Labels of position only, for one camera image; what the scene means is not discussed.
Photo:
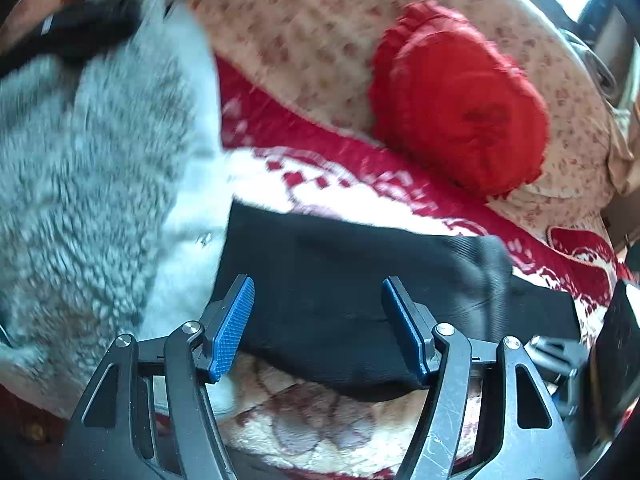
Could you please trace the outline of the black pants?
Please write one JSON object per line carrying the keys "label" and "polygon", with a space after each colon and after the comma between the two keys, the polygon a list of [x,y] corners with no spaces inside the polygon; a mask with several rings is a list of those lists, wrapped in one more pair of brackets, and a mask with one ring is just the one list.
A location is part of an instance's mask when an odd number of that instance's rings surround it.
{"label": "black pants", "polygon": [[234,203],[214,298],[240,274],[255,284],[241,350],[360,402],[418,388],[382,307],[390,276],[471,338],[580,336],[572,297],[515,276],[493,236],[421,235]]}

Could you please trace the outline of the red white floral blanket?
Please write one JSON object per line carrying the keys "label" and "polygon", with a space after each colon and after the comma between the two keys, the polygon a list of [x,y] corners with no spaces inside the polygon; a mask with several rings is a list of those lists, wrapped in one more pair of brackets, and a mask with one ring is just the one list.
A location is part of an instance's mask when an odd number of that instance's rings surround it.
{"label": "red white floral blanket", "polygon": [[[593,341],[616,279],[608,233],[549,226],[535,235],[437,172],[386,148],[300,117],[232,65],[218,65],[221,139],[234,203],[421,235],[502,241],[512,272],[567,292],[578,340]],[[388,479],[407,451],[425,392],[360,402],[243,352],[232,377],[238,404],[220,430],[232,448],[294,478]]]}

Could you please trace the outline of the grey fleece white jacket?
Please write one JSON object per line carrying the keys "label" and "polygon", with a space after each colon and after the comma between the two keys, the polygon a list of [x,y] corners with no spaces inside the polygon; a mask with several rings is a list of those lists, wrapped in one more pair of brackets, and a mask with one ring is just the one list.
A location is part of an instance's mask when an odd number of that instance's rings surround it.
{"label": "grey fleece white jacket", "polygon": [[232,191],[216,63],[183,0],[85,62],[1,77],[1,382],[70,417],[113,339],[197,318]]}

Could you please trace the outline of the beige curtain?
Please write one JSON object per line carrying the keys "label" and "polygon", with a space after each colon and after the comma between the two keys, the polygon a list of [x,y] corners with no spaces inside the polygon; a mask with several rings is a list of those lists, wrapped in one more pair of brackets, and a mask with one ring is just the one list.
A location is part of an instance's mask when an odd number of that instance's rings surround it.
{"label": "beige curtain", "polygon": [[630,195],[639,188],[639,158],[639,107],[633,102],[629,108],[613,110],[608,174],[621,196]]}

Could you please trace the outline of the red heart-shaped pillow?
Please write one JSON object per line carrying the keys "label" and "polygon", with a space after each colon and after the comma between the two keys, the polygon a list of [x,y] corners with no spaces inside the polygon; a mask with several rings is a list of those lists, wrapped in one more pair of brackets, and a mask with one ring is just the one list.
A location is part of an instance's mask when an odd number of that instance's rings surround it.
{"label": "red heart-shaped pillow", "polygon": [[408,4],[372,58],[373,133],[477,196],[541,175],[550,118],[516,63],[433,0]]}

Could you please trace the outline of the black garment on jacket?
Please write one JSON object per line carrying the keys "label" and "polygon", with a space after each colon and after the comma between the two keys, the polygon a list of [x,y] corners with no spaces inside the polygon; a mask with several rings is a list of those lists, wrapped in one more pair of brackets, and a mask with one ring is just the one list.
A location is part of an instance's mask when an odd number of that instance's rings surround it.
{"label": "black garment on jacket", "polygon": [[73,0],[2,53],[1,77],[39,55],[78,64],[116,47],[138,30],[141,7],[141,0]]}

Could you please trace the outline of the floral beige quilt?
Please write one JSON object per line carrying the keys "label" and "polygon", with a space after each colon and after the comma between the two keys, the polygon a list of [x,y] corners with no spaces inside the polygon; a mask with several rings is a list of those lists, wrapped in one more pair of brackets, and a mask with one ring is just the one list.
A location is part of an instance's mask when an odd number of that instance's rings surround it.
{"label": "floral beige quilt", "polygon": [[[370,59],[416,0],[191,0],[215,52],[281,103],[348,134],[371,130]],[[466,16],[546,100],[550,148],[541,176],[492,208],[527,231],[603,233],[612,200],[612,117],[577,54],[529,0],[435,0]]]}

